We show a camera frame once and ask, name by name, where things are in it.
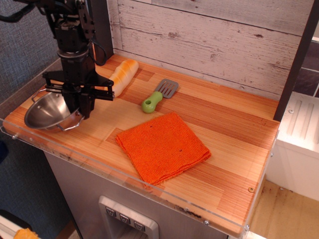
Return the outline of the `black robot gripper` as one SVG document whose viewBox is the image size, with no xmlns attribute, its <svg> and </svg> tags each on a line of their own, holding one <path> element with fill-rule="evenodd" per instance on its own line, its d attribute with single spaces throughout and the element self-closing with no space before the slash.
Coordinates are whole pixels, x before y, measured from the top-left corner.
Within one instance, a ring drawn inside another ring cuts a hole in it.
<svg viewBox="0 0 319 239">
<path fill-rule="evenodd" d="M 114 99 L 114 82 L 96 72 L 93 53 L 59 53 L 58 56 L 62 70 L 46 71 L 42 76 L 46 80 L 47 91 L 62 93 L 71 113 L 79 109 L 82 116 L 88 119 L 95 99 Z"/>
</svg>

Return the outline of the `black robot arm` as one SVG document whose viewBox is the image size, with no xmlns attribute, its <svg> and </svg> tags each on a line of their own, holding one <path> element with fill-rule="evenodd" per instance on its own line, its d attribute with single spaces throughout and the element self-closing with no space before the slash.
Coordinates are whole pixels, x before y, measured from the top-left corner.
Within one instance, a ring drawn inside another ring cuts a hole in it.
<svg viewBox="0 0 319 239">
<path fill-rule="evenodd" d="M 112 101 L 113 81 L 98 75 L 96 66 L 103 66 L 108 54 L 95 39 L 95 22 L 83 0 L 25 0 L 21 15 L 38 8 L 46 16 L 58 44 L 60 71 L 42 74 L 49 92 L 61 93 L 68 109 L 78 109 L 88 119 L 95 100 Z"/>
</svg>

